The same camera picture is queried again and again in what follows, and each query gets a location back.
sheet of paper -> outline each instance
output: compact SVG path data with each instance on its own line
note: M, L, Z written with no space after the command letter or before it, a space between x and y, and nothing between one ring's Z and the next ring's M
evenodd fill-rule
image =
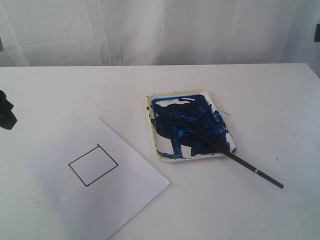
M71 240L106 240L168 185L98 118L26 158Z

paintbrush handle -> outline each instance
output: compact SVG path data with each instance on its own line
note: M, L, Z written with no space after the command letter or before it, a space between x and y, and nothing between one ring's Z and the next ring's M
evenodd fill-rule
M278 182L277 180L273 179L272 177L270 177L269 175L265 174L263 171L260 171L259 169L255 168L254 166L252 166L250 163L246 162L245 160L241 159L240 157L234 155L233 153L229 152L228 150L220 147L219 145L216 145L215 143L213 143L211 140L207 139L206 137L202 136L201 134L192 131L190 129L187 128L187 130L192 133L193 135L197 136L199 139L203 140L204 142L206 142L207 144L211 145L212 147L214 147L215 149L218 149L220 152L222 152L224 155L228 156L229 158L235 160L237 163L241 164L242 166L246 167L247 169L251 170L252 172L255 172L256 174L258 174L260 177L264 178L265 180L269 181L270 183L273 183L274 185L276 185L277 187L283 189L284 185L280 182Z

paint palette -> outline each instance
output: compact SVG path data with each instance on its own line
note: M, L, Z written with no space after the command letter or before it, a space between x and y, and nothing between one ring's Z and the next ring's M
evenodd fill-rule
M161 161L181 162L223 156L181 126L187 126L232 153L236 151L236 143L206 91L154 94L147 97L146 109L156 153Z

white backdrop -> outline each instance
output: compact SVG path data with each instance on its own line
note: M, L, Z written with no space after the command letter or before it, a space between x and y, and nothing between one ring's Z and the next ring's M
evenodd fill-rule
M320 74L317 22L320 0L0 0L15 66L307 62Z

white table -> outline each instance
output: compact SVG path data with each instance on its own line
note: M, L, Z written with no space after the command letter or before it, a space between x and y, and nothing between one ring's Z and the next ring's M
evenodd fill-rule
M1 240L67 239L22 160L92 115L171 182L113 240L319 239L320 79L305 64L4 67L0 89L18 119L0 128ZM284 189L226 157L156 158L146 96L194 89L230 114L236 154Z

